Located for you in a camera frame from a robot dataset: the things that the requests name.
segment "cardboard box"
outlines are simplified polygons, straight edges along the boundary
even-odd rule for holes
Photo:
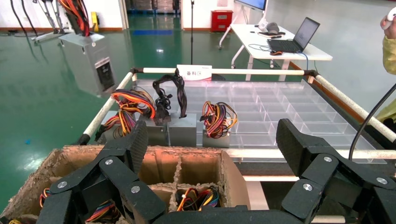
[[[12,197],[1,216],[19,218],[39,215],[41,191],[74,170],[91,162],[103,146],[65,146],[52,151],[41,166]],[[139,172],[141,181],[176,211],[176,192],[189,187],[219,188],[222,207],[247,205],[250,209],[245,180],[227,153],[220,149],[148,147]]]

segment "clear plastic tray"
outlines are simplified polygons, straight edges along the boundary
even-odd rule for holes
[[[138,80],[138,85],[154,94],[152,81]],[[172,94],[172,111],[180,112],[176,88],[172,82],[161,84],[166,94]],[[203,122],[199,122],[205,101],[228,103],[238,114],[232,129],[231,148],[275,148],[279,119],[288,118],[305,134],[324,138],[336,149],[349,149],[356,130],[348,124],[305,81],[275,82],[186,82],[187,113],[197,114],[197,146],[202,146]],[[360,137],[357,149],[374,149]],[[359,162],[384,163],[383,160]]]

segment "red box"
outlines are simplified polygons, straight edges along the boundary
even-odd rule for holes
[[[225,32],[231,25],[233,12],[231,10],[212,11],[211,32]]]

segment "hanging power supply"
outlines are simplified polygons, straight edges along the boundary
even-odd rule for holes
[[[104,36],[70,33],[59,40],[79,89],[98,97],[115,89],[115,75]]]

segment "white pipe frame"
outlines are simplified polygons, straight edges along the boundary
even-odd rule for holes
[[[143,68],[143,73],[175,73],[176,68]],[[212,69],[213,74],[254,74],[254,75],[294,75],[302,76],[306,74],[304,70],[248,70],[248,69]],[[320,75],[316,75],[315,79],[322,84],[327,90],[340,98],[345,104],[355,110],[362,118],[366,118],[367,111],[361,108],[357,103],[347,97],[344,93],[334,87],[331,83],[325,80]],[[129,80],[136,81],[137,73],[129,72],[121,81],[117,89],[125,88]],[[93,136],[95,131],[100,126],[100,123],[105,118],[107,112],[115,102],[111,97],[106,101],[103,107],[96,114],[95,118],[84,131],[84,134],[89,137]],[[396,134],[388,129],[384,124],[375,118],[370,120],[370,124],[381,132],[390,141],[396,139]],[[224,149],[233,158],[284,158],[279,149]],[[348,149],[337,150],[337,152],[348,158]],[[355,150],[354,159],[396,159],[396,152],[393,150]]]

